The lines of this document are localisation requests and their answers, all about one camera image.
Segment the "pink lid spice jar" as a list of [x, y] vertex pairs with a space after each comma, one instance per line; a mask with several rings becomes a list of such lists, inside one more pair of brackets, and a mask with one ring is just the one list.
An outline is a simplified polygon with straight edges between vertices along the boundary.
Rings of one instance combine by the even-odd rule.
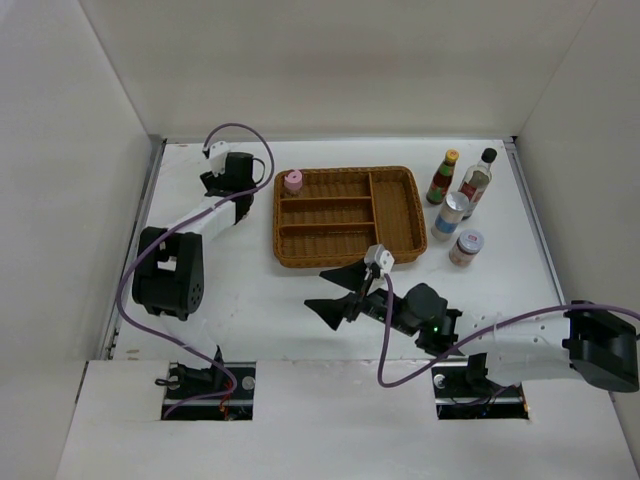
[[303, 173], [301, 170], [291, 170], [283, 178], [284, 196], [286, 198], [298, 197], [303, 188]]

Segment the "red sauce bottle yellow cap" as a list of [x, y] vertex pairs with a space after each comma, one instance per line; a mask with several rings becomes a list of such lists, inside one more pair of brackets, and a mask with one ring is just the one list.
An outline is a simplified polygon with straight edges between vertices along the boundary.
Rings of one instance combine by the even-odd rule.
[[455, 149], [446, 151], [444, 159], [435, 172], [429, 189], [426, 193], [426, 200], [432, 205], [440, 205], [450, 188], [453, 180], [456, 163], [459, 159], [459, 152]]

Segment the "white can silver lid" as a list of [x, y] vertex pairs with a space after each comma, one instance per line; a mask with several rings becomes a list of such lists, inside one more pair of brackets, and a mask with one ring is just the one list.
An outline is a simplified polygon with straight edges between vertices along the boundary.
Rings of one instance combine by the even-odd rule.
[[457, 229], [468, 208], [469, 198], [464, 193], [448, 193], [431, 228], [432, 235], [440, 241], [448, 240]]

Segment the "clear bottle black cap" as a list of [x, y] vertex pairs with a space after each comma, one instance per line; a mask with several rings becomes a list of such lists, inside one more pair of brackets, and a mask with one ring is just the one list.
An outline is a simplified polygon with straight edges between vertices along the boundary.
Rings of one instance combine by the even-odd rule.
[[469, 200], [469, 205], [463, 215], [463, 219], [470, 218], [476, 209], [480, 199], [484, 195], [492, 180], [491, 167], [496, 160], [498, 152], [493, 148], [486, 148], [478, 163], [470, 167], [458, 188], [458, 191]]

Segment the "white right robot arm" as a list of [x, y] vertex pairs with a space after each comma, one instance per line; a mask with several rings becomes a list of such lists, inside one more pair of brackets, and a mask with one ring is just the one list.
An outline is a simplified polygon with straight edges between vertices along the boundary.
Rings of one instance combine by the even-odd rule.
[[477, 317], [449, 306], [425, 283], [404, 296], [392, 285], [374, 289], [388, 272], [374, 262], [323, 271], [321, 278], [346, 289], [339, 299], [308, 299], [305, 306], [332, 330], [365, 315], [415, 341], [435, 363], [463, 358], [462, 372], [443, 375], [438, 385], [456, 397], [497, 395], [526, 381], [583, 380], [597, 389], [639, 389], [639, 335], [620, 308], [574, 301], [507, 320]]

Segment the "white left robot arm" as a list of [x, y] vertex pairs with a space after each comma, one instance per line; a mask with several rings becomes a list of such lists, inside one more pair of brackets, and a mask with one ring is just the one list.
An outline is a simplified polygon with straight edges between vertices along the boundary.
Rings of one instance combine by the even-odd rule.
[[204, 150], [210, 167], [200, 175], [205, 188], [194, 210], [166, 227], [145, 227], [139, 236], [138, 252], [119, 285], [131, 286], [131, 298], [153, 317], [167, 317], [186, 325], [187, 331], [162, 330], [136, 321], [117, 301], [120, 317], [131, 327], [186, 349], [202, 359], [211, 358], [217, 344], [199, 335], [205, 320], [198, 313], [206, 291], [205, 248], [220, 234], [248, 215], [254, 195], [268, 184], [266, 177], [254, 178], [254, 165], [265, 162], [250, 153], [232, 152], [219, 142]]

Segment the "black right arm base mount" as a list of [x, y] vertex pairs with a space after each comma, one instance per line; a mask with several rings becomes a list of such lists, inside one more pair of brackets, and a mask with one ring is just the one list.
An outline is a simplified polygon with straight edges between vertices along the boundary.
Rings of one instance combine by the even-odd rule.
[[438, 363], [432, 368], [432, 382], [438, 400], [484, 401], [503, 391], [488, 379], [485, 354]]

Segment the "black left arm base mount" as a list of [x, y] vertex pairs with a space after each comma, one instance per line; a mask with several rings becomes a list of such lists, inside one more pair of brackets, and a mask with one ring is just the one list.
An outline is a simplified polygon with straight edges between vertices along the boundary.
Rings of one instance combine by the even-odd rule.
[[199, 395], [209, 395], [233, 388], [230, 376], [214, 365], [196, 369], [181, 363], [172, 364], [166, 378], [157, 378], [154, 384], [164, 387], [167, 398], [183, 400]]

